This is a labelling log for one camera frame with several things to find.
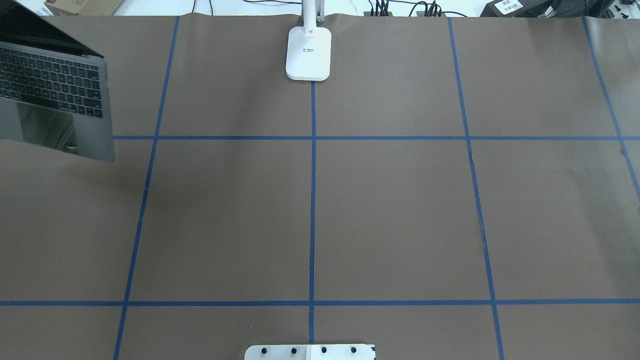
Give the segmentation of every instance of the white label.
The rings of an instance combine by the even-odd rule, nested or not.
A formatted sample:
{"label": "white label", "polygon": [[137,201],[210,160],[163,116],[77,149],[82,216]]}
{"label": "white label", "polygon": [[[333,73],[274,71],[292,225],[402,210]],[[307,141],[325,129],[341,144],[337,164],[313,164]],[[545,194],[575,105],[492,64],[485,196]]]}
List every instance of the white label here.
{"label": "white label", "polygon": [[518,0],[503,0],[496,3],[495,7],[500,10],[503,15],[507,15],[508,13],[512,13],[524,6],[522,6]]}

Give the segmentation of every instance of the white lamp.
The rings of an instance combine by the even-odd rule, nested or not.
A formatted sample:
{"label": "white lamp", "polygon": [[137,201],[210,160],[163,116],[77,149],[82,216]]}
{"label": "white lamp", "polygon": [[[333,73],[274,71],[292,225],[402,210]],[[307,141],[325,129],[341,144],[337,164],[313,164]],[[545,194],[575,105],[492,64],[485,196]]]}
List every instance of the white lamp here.
{"label": "white lamp", "polygon": [[322,81],[331,71],[331,31],[316,26],[324,17],[324,0],[303,0],[304,26],[289,31],[287,76],[293,80]]}

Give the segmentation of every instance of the laptop keyboard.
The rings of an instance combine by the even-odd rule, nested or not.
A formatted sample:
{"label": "laptop keyboard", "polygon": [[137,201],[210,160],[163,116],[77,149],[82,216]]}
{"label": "laptop keyboard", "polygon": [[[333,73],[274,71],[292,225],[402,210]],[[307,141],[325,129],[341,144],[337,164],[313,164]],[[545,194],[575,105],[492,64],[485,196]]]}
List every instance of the laptop keyboard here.
{"label": "laptop keyboard", "polygon": [[0,65],[2,97],[102,118],[98,67],[2,47]]}

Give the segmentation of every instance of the laptop screen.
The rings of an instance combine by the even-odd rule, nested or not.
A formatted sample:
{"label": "laptop screen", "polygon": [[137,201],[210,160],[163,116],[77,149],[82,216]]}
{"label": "laptop screen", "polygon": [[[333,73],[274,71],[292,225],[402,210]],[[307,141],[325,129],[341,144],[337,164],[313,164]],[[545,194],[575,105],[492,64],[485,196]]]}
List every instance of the laptop screen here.
{"label": "laptop screen", "polygon": [[100,56],[15,0],[0,0],[0,41],[74,55]]}

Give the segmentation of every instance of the laptop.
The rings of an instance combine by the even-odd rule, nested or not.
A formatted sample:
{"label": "laptop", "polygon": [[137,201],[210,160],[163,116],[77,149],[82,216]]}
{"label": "laptop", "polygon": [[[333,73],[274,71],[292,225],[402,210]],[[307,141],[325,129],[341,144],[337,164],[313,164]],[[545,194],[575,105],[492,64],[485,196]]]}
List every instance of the laptop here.
{"label": "laptop", "polygon": [[0,138],[114,160],[104,57],[14,0],[0,0]]}

